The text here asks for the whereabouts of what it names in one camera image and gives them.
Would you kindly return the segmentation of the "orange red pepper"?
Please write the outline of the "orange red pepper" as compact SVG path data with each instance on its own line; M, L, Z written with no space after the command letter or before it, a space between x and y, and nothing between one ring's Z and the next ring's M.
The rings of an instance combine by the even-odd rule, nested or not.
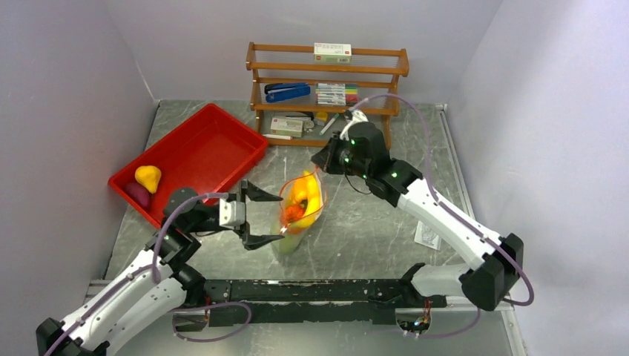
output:
M283 211L283 218L286 224L292 224L300 220L306 212L302 203L287 205Z

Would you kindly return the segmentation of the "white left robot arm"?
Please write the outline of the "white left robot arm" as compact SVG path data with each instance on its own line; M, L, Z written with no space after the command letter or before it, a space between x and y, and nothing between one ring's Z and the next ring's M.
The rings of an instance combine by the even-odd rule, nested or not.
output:
M76 311L62 320L48 318L37 327L38 353L114 355L135 334L174 309L207 309L212 302L206 279L188 264L200 248L198 232L232 231L249 251L280 239L250 232L248 201L280 202L282 197L246 179L234 193L173 191L160 230L131 264Z

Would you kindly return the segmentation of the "green round cabbage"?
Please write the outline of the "green round cabbage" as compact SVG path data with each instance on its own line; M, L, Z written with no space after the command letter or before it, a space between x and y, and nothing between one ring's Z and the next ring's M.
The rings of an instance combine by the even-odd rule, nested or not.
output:
M301 229L297 232L286 231L283 235L283 239L274 241L271 244L273 251L278 255L291 254L297 249L305 234L305 229Z

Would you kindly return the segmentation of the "yellow orange bell pepper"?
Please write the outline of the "yellow orange bell pepper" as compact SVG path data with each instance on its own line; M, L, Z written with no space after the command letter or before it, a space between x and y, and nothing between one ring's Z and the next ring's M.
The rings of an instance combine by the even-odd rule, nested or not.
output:
M309 177L297 178L289 189L289 205L301 204L309 198Z

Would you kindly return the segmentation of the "clear zip top bag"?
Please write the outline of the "clear zip top bag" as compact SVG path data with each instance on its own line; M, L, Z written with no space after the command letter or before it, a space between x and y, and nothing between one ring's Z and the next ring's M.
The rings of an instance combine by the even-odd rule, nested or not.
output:
M327 204L327 193L321 180L321 169L310 165L280 189L279 202L271 233L280 240L271 246L274 253L286 256L297 249L308 230L317 222Z

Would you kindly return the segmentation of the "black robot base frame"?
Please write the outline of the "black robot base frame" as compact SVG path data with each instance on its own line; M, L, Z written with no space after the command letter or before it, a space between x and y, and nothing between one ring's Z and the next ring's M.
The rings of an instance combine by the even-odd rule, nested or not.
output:
M393 279L201 280L185 279L185 311L174 316L178 332L250 323L331 323L367 321L375 325L410 326L402 312L426 317L444 308L442 295L424 297L410 274Z

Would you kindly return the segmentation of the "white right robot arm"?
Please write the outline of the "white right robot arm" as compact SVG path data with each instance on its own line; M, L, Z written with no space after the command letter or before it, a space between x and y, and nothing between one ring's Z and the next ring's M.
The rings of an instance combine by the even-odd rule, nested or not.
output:
M348 139L334 133L311 161L328 174L360 177L372 195L417 218L463 259L459 265L425 265L414 271L400 288L407 306L443 295L465 297L490 312L523 277L522 239L502 236L475 221L440 195L416 167L391 157L374 124L353 125Z

